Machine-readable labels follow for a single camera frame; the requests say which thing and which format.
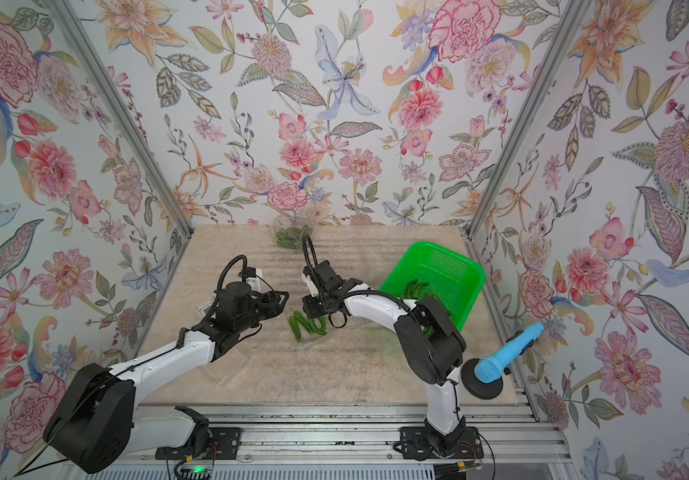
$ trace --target pile of green beans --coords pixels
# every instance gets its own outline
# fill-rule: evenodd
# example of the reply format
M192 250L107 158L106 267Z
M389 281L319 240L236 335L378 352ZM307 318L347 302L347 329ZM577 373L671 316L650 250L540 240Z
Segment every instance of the pile of green beans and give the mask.
M296 226L288 226L286 228L278 229L275 232L275 242L283 248L301 250L301 238L305 234L312 234L311 226L304 225L301 228L297 228Z
M298 343L301 343L301 325L310 335L325 335L326 334L326 317L321 316L317 319L308 319L302 312L296 310L288 317L288 325L292 328L294 338Z

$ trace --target table surface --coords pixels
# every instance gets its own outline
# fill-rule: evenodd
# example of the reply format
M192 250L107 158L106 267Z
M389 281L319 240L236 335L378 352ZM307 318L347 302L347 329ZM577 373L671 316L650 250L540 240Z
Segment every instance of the table surface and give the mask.
M329 260L342 278L358 278L378 288L408 247L432 241L466 255L454 226L316 226L313 241L318 260ZM226 355L169 382L142 403L426 403L424 383L408 367L396 335L365 319L349 318L347 326L313 339L302 330L297 343L287 318L301 311L308 294L301 280L304 257L274 242L271 226L199 226L196 229L139 355L176 339L181 327L200 321L195 305L209 296L229 260L239 254L248 265L261 268L263 278L278 290L291 293L284 313L263 322L262 331ZM239 266L229 281L237 280ZM340 315L334 321L341 321ZM483 296L462 330L467 343L464 359L491 355L499 349L493 321ZM481 400L459 388L463 405L516 403L509 377L493 400Z

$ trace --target floral wallpaper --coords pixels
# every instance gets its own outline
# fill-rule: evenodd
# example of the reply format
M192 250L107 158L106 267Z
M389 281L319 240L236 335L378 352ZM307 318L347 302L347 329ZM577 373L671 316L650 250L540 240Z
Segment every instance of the floral wallpaper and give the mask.
M475 248L588 480L689 480L689 1L593 0Z
M182 248L106 110L40 0L1 1L0 478L80 368L134 355Z
M195 224L469 224L560 0L73 2Z

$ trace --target black cable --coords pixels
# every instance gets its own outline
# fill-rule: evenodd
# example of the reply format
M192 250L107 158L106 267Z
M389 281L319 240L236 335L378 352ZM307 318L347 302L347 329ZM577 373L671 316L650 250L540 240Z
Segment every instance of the black cable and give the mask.
M234 259L230 260L230 262L227 264L227 266L224 267L224 270L222 270L222 274L219 276L219 281L216 284L216 291L217 293L222 291L222 285L224 284L224 279L227 278L227 273L230 271L232 266L236 264L239 260L243 260L243 269L241 272L245 272L246 269L248 268L248 258L246 258L245 255L238 255L234 257ZM245 276L241 275L243 282L246 281Z
M488 443L488 440L485 439L484 436L480 435L480 432L478 432L478 437L481 437L485 444L489 447L489 450L491 451L491 462L493 462L493 475L491 475L491 480L496 478L496 459L494 458L493 455L493 448L491 448L491 444Z
M243 338L241 338L240 340L238 340L238 343L242 342L243 340L246 340L249 336L254 336L254 335L256 335L256 334L259 333L260 331L262 331L262 324L261 324L261 323L259 324L259 328L256 330L256 332L253 332L253 333L251 333L251 334L249 334L249 335L244 336Z
M122 374L128 372L129 370L134 370L136 367L138 367L138 366L140 366L140 365L142 365L142 364L144 364L144 363L150 362L151 360L155 360L155 359L157 359L158 357L164 356L165 354L167 354L167 353L169 353L169 352L173 352L174 350L176 350L176 347L174 347L174 348L172 348L172 349L170 349L170 350L167 350L167 351L165 351L165 352L163 352L163 353L160 353L160 354L158 354L158 355L156 355L156 356L153 356L152 358L147 359L147 360L145 360L145 361L143 361L143 362L135 363L134 365L129 366L129 367L126 368L125 370L123 370L123 371L121 371L121 372L119 372L119 373L117 373L117 374L115 374L115 375L110 374L104 382L100 383L98 387L96 387L95 389L91 390L91 392L90 392L88 395L86 395L86 397L83 398L83 400L80 401L80 403L78 404L78 406L75 407L74 410L72 410L72 413L70 414L70 416L68 416L68 417L62 422L62 425L61 425L61 427L59 428L59 430L56 431L56 432L54 432L54 433L51 435L51 439L49 439L49 441L40 449L40 451L39 451L37 454L35 454L34 457L32 457L32 460L30 460L30 461L27 463L27 465L23 466L22 469L19 470L19 471L18 471L16 474L14 474L13 476L14 476L14 477L18 477L18 476L24 475L24 474L26 474L26 473L30 473L30 472L32 472L33 470L37 470L38 468L42 468L42 467L46 467L46 466L51 465L52 463L49 463L49 464L46 464L46 465L43 465L43 466L34 467L34 468L32 468L31 470L27 470L27 468L28 468L29 466L31 466L31 465L34 463L34 461L37 460L38 457L41 456L41 455L43 454L43 452L46 450L46 448L48 448L48 447L51 445L51 442L54 441L54 438L56 438L57 436L59 436L59 434L60 434L60 433L62 432L62 430L67 426L67 424L70 422L70 420L73 418L73 416L74 416L81 408L83 408L83 406L84 406L89 400L92 400L94 394L97 393L97 392L98 392L104 385L106 385L110 380L112 380L113 378L119 377L120 375L122 375Z

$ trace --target green plastic basket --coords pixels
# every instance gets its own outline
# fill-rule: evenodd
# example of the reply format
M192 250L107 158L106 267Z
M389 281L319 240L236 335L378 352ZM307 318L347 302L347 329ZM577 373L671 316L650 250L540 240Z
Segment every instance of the green plastic basket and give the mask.
M430 291L437 295L451 313L451 321L461 331L483 289L485 271L466 256L444 246L418 242L403 255L380 290L402 296L406 286L414 280L429 283L421 290L419 298Z

